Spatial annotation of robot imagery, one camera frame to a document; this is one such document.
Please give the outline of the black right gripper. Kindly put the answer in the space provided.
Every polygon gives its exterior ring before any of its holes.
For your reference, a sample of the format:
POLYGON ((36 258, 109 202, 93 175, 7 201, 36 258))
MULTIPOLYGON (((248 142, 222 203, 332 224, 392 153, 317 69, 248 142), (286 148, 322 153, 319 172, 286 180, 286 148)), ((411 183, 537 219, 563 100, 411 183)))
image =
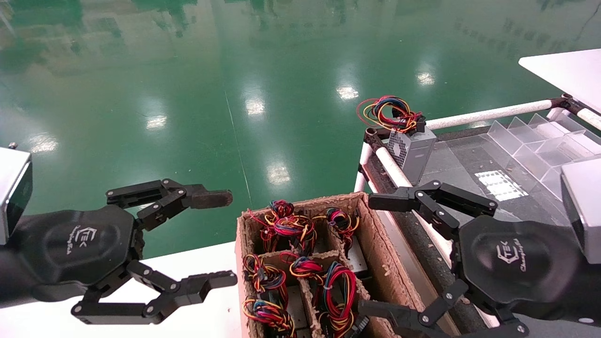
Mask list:
MULTIPOLYGON (((504 308, 541 320, 585 317, 585 257, 573 229, 537 221, 496 220, 492 218, 495 201, 438 180, 399 187, 392 194, 369 194, 368 206, 398 213, 415 211, 443 238, 455 242, 458 279, 423 312, 389 302, 359 302, 360 314, 388 320, 395 334, 448 338, 437 322, 463 296, 489 314, 504 308), (444 206, 474 219, 460 227, 444 206)), ((528 336, 528 327, 511 313, 498 317, 498 327, 462 334, 462 338, 528 336)))

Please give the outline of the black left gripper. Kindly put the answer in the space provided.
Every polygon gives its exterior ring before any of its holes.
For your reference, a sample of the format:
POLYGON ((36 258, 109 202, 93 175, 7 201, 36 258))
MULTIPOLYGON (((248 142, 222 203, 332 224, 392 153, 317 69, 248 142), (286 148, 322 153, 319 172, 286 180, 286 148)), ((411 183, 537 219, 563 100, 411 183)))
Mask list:
POLYGON ((143 234, 186 209, 231 205, 230 190, 155 180, 107 191, 98 210, 24 216, 12 235, 12 301, 59 302, 84 297, 71 309, 93 325, 160 324, 184 306, 201 304, 213 289, 234 286, 232 271, 176 281, 141 263, 143 234), (146 206, 135 219, 124 209, 146 206), (143 302, 101 302, 129 280, 158 293, 143 302))

